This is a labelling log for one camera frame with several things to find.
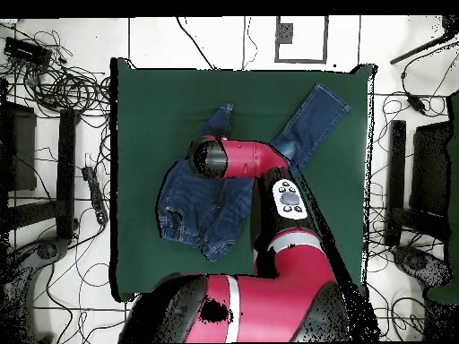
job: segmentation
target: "denim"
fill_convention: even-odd
[[[200,133],[230,135],[233,105],[221,105]],[[270,144],[292,163],[298,174],[317,152],[330,131],[350,111],[338,95],[318,83],[282,132]],[[158,200],[162,238],[199,249],[211,262],[230,252],[250,214],[253,179],[208,179],[197,176],[188,159],[179,160],[168,172]]]

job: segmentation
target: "power strip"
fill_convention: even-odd
[[[97,222],[101,226],[105,226],[108,223],[108,214],[94,169],[91,167],[82,168],[82,177],[84,181],[88,182],[90,187],[91,204],[92,208],[96,211]]]
[[[19,19],[0,19],[0,23],[8,23],[8,24],[12,24],[12,25],[17,24],[18,21],[19,21]]]

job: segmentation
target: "black frame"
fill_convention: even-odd
[[[2,102],[3,125],[0,135],[8,135],[8,113],[9,105],[13,104],[8,101]],[[2,236],[7,236],[10,230],[26,227],[39,223],[43,220],[56,218],[57,237],[72,240],[74,237],[74,169],[75,169],[75,140],[76,125],[80,121],[80,116],[73,109],[63,109],[60,111],[59,121],[59,150],[57,162],[57,181],[56,181],[56,201],[35,202],[23,204],[16,207],[4,208],[2,220],[0,222],[0,232]],[[13,163],[14,146],[12,141],[2,141],[5,146],[5,161],[2,163],[2,173],[10,174],[8,168]],[[1,187],[1,197],[8,199],[7,187]]]
[[[323,54],[322,59],[280,59],[279,58],[279,45],[281,43],[291,43],[291,42],[282,42],[282,35],[281,29],[283,25],[290,25],[290,24],[282,24],[281,23],[281,16],[276,16],[276,40],[275,40],[275,55],[274,55],[274,62],[276,64],[320,64],[325,65],[327,60],[327,51],[328,51],[328,22],[329,16],[325,17],[325,26],[324,26],[324,46],[323,46]]]

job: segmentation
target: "cable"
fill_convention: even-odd
[[[121,321],[121,322],[118,322],[116,324],[112,324],[111,326],[103,326],[103,327],[96,327],[95,329],[92,329],[91,332],[88,334],[88,336],[86,337],[86,339],[83,341],[82,344],[85,344],[85,343],[89,343],[88,339],[90,338],[90,336],[92,335],[93,332],[97,331],[97,330],[107,330],[107,329],[112,329],[114,327],[117,327],[117,326],[120,326],[121,324],[124,324],[125,321]]]
[[[61,307],[63,307],[65,310],[67,310],[70,314],[70,321],[68,321],[68,324],[65,326],[65,328],[62,330],[61,334],[59,335],[59,338],[57,339],[57,343],[56,344],[59,344],[59,342],[61,341],[62,337],[64,336],[64,333],[67,331],[68,327],[70,326],[70,323],[72,322],[72,320],[74,319],[74,313],[72,313],[71,310],[69,310],[67,307],[65,307],[64,305],[60,304],[59,302],[57,302],[53,296],[51,296],[51,293],[49,292],[49,283],[51,282],[51,280],[53,279],[53,275],[54,275],[54,269],[55,269],[55,264],[52,263],[51,264],[51,275],[49,276],[49,279],[48,279],[48,282],[47,282],[47,286],[46,286],[46,292],[48,294],[48,297],[49,299],[51,299],[51,301],[53,301],[56,305],[59,305]]]
[[[28,168],[31,168],[34,173],[39,176],[39,181],[41,182],[41,185],[43,186],[43,189],[45,190],[45,193],[47,194],[47,197],[49,199],[49,201],[51,202],[52,206],[53,206],[53,212],[54,212],[54,215],[57,219],[57,211],[56,211],[56,205],[55,203],[53,202],[52,198],[51,198],[51,195],[49,194],[48,192],[48,189],[47,187],[45,186],[45,183],[43,182],[43,178],[41,178],[41,175],[39,174],[39,172],[34,168],[32,167],[31,165],[29,165],[27,162],[23,161],[22,159],[20,159],[19,157],[17,157],[15,154],[12,155],[13,158],[17,159],[18,161],[20,161],[23,165],[25,165],[26,167]]]
[[[100,230],[99,230],[99,232],[98,232],[96,235],[91,236],[91,237],[88,237],[88,238],[84,239],[83,241],[81,241],[81,242],[79,242],[79,243],[77,243],[77,244],[71,245],[71,246],[69,246],[68,249],[69,249],[69,250],[74,249],[75,247],[77,247],[77,246],[79,246],[79,245],[81,245],[81,244],[84,244],[84,243],[86,243],[87,241],[90,241],[92,238],[97,237],[98,235],[100,235],[100,234],[105,230],[105,227],[106,227],[106,226],[101,227]]]
[[[205,57],[204,53],[201,51],[201,48],[198,47],[198,45],[196,44],[196,41],[193,37],[191,37],[190,33],[188,33],[186,31],[186,29],[182,26],[182,23],[180,22],[180,20],[178,19],[178,17],[176,17],[176,20],[177,20],[177,23],[178,23],[178,26],[180,27],[180,29],[182,31],[185,32],[185,34],[193,41],[193,43],[195,44],[196,48],[198,49],[199,51],[199,54],[201,54],[201,56],[204,58],[205,62],[207,62],[207,64],[209,65],[209,67],[213,70],[216,70],[216,67],[214,65],[212,65],[209,60]]]
[[[70,341],[78,332],[82,333],[82,327],[84,325],[84,323],[86,322],[86,318],[88,316],[88,313],[86,313],[85,311],[83,311],[81,314],[80,314],[80,317],[83,317],[84,316],[84,320],[82,321],[82,324],[80,324],[80,318],[78,318],[78,330],[74,332],[74,334],[68,338],[66,341],[63,341],[62,344],[66,344],[68,341]]]
[[[18,63],[12,59],[9,59],[7,64],[8,74],[13,71],[16,76],[22,76],[22,86],[24,86],[30,99],[37,103],[45,118],[58,118],[58,116],[48,115],[45,109],[59,112],[60,109],[73,108],[80,111],[81,115],[85,117],[105,117],[105,121],[101,125],[92,125],[83,117],[82,121],[85,124],[93,128],[106,125],[108,123],[108,111],[102,105],[109,105],[109,77],[98,83],[96,73],[81,67],[66,67],[64,53],[72,56],[72,52],[61,45],[60,37],[54,30],[51,33],[39,31],[35,33],[34,37],[17,31],[26,37],[22,41],[47,48],[52,52],[47,68],[37,67],[29,63]],[[40,34],[51,37],[54,43],[46,44],[40,41],[38,39]],[[91,111],[101,111],[101,113],[93,115]]]
[[[397,92],[394,92],[392,94],[387,95],[386,98],[385,98],[384,104],[383,104],[383,114],[385,116],[385,125],[383,126],[382,130],[380,131],[379,136],[377,137],[377,139],[374,140],[374,142],[376,142],[383,151],[387,151],[387,149],[385,149],[381,145],[380,141],[386,135],[389,123],[392,120],[394,120],[398,116],[398,114],[400,112],[402,112],[403,110],[405,110],[405,109],[407,109],[407,108],[409,108],[411,106],[411,105],[408,105],[407,107],[403,107],[402,102],[396,100],[395,102],[398,102],[400,107],[399,107],[398,110],[392,112],[392,114],[394,114],[394,117],[389,122],[387,121],[386,115],[389,115],[389,112],[385,112],[385,106],[387,106],[391,102],[394,102],[393,100],[388,101],[389,97],[399,96],[400,94],[405,94],[405,93],[397,91]],[[383,211],[386,210],[386,207],[385,207],[385,200],[384,200],[384,196],[385,196],[384,187],[381,184],[376,183],[373,178],[377,173],[380,173],[386,167],[387,167],[387,165],[383,166],[380,169],[377,169],[377,170],[373,171],[372,174],[369,177],[370,186],[375,186],[376,185],[376,186],[378,186],[380,188],[380,193],[377,193],[374,190],[369,190],[369,194],[370,194],[370,196],[371,195],[376,196],[376,197],[380,196],[381,197],[382,207],[373,207],[371,204],[369,205],[369,220],[370,220],[370,226],[372,226],[373,229],[370,232],[370,239],[368,241],[368,247],[369,247],[369,249],[368,249],[368,260],[372,260],[372,259],[374,259],[376,257],[379,257],[380,259],[383,259],[385,261],[385,265],[379,270],[367,271],[367,273],[380,272],[380,271],[383,271],[389,265],[389,263],[394,264],[394,261],[389,259],[389,257],[388,257],[388,255],[391,254],[390,247],[384,246],[384,244],[382,242],[382,239],[384,239],[383,232],[386,232],[386,229],[385,228],[378,229],[378,228],[376,228],[376,225],[375,225],[375,223],[378,223],[378,222],[382,222],[384,224],[386,223],[385,216],[383,215]],[[433,249],[434,245],[441,245],[441,244],[436,244],[436,240],[435,239],[432,242],[432,244],[416,245],[416,242],[419,241],[421,239],[421,237],[423,236],[422,234],[420,234],[417,231],[410,230],[408,228],[403,228],[403,226],[397,226],[397,227],[400,228],[400,230],[402,232],[406,231],[406,232],[412,232],[414,234],[414,236],[411,238],[411,241],[408,244],[409,246],[416,247],[416,248],[422,248],[423,246],[428,246],[429,250],[431,250],[431,249]],[[371,238],[374,235],[377,235],[379,237],[379,241],[376,241],[374,238],[373,239]],[[377,249],[380,245],[383,246],[384,249],[382,249],[382,250],[381,249]],[[386,329],[385,329],[385,331],[383,333],[381,333],[380,339],[388,340],[387,333],[390,330],[390,322],[392,322],[392,325],[394,326],[395,334],[397,335],[397,338],[399,340],[402,340],[402,337],[401,337],[401,335],[400,335],[400,333],[398,331],[398,329],[400,329],[400,328],[406,329],[408,326],[411,326],[415,331],[422,332],[422,322],[420,321],[421,318],[419,318],[419,317],[417,317],[416,315],[413,315],[413,314],[410,315],[409,318],[402,318],[402,317],[400,317],[400,315],[398,315],[397,313],[394,312],[394,308],[399,302],[401,302],[404,299],[410,299],[410,298],[408,298],[408,297],[397,298],[393,302],[392,306],[389,307],[388,301],[384,298],[384,296],[381,294],[381,292],[379,292],[375,287],[373,287],[370,283],[368,283],[368,281],[367,281],[367,285],[370,288],[372,288],[373,290],[375,290],[377,292],[377,294],[379,294],[379,296],[382,297],[384,299],[384,301],[385,301],[385,307],[375,307],[374,308],[374,311],[385,310],[385,317],[384,318],[383,317],[377,317],[377,318],[378,319],[386,319],[387,320]]]
[[[99,232],[87,239],[85,239],[84,241],[82,241],[81,243],[79,243],[79,245],[85,243],[86,241],[89,241],[95,237],[97,237],[98,235],[100,235],[105,229],[105,226],[101,227],[99,229]],[[91,246],[91,244],[88,245],[88,247],[85,249],[85,251],[82,253],[82,255],[78,258],[78,261],[84,256],[84,254],[87,252],[87,250],[89,249],[89,247]],[[56,284],[60,279],[62,279],[62,277],[64,277],[66,275],[67,272],[69,272],[73,267],[75,266],[75,264],[73,263],[69,268],[67,268],[67,270],[62,273],[51,285],[49,285],[49,287],[51,288],[54,284]],[[39,297],[41,297],[43,294],[45,294],[46,290],[43,290],[40,294],[38,294],[34,299],[33,299],[33,302],[35,302],[37,299],[39,299]]]
[[[421,330],[420,328],[423,328],[423,325],[421,325],[421,322],[420,322],[420,318],[418,318],[416,315],[414,314],[411,314],[410,315],[410,319],[411,319],[411,323],[412,324],[409,324],[407,323],[404,319],[398,317],[398,318],[395,318],[395,312],[394,312],[394,308],[395,308],[395,305],[397,305],[399,302],[403,301],[403,300],[411,300],[415,303],[417,303],[418,305],[421,305],[422,308],[425,310],[425,305],[423,303],[421,303],[421,301],[419,301],[419,299],[416,299],[416,298],[413,298],[413,297],[400,297],[398,299],[396,299],[393,303],[392,303],[392,307],[391,307],[391,319],[392,319],[392,324],[394,326],[394,330],[395,330],[395,334],[397,335],[397,338],[400,340],[400,341],[403,341],[403,338],[402,336],[400,335],[400,333],[398,332],[398,328],[401,328],[401,326],[397,325],[397,323],[395,322],[395,319],[399,319],[399,320],[402,320],[403,321],[403,325],[404,325],[404,330],[406,330],[406,326],[409,325],[411,326],[415,331],[423,334],[424,331]],[[418,322],[421,326],[418,327],[416,326],[415,322]]]
[[[432,50],[430,53],[427,53],[427,54],[424,54],[422,56],[418,56],[414,59],[412,59],[403,69],[403,72],[402,72],[402,87],[403,87],[403,91],[405,92],[407,98],[408,98],[408,101],[410,102],[410,104],[413,106],[414,109],[416,109],[418,112],[421,112],[422,115],[424,116],[427,116],[427,117],[436,117],[436,116],[447,116],[447,115],[444,115],[443,114],[443,111],[445,110],[445,107],[446,107],[446,103],[445,103],[445,99],[442,98],[443,100],[443,108],[440,112],[437,112],[435,111],[433,108],[432,108],[432,99],[434,98],[435,94],[437,94],[437,91],[440,89],[440,86],[443,84],[443,82],[445,81],[445,78],[447,76],[447,74],[449,73],[449,71],[451,70],[451,68],[453,67],[454,63],[455,63],[455,60],[459,57],[459,53],[455,56],[455,58],[453,59],[453,61],[451,62],[451,64],[448,66],[448,68],[446,69],[446,72],[445,72],[445,75],[443,76],[440,84],[437,86],[437,88],[435,89],[434,93],[430,96],[430,99],[428,101],[428,105],[429,105],[429,109],[426,109],[425,107],[425,104],[423,103],[423,101],[420,99],[420,96],[416,96],[416,95],[412,95],[410,92],[408,92],[405,88],[405,78],[406,78],[406,70],[408,69],[408,67],[416,62],[417,60],[421,59],[421,58],[424,58],[426,56],[430,56],[434,53],[437,53],[437,51],[439,50],[443,50],[445,48],[451,48],[453,46],[456,46],[456,45],[459,45],[459,42],[453,42],[453,43],[450,43],[450,44],[447,44],[447,45],[444,45],[443,47],[438,47],[436,48],[435,50]],[[426,114],[426,111],[429,112],[429,111],[432,111],[435,113],[435,115],[427,115]]]

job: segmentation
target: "jeans leg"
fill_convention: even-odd
[[[228,136],[231,132],[230,118],[232,110],[232,104],[223,103],[203,125],[200,132],[201,135]]]
[[[330,131],[351,110],[343,99],[318,83],[297,113],[271,145],[290,161],[292,175],[298,174],[317,152]]]

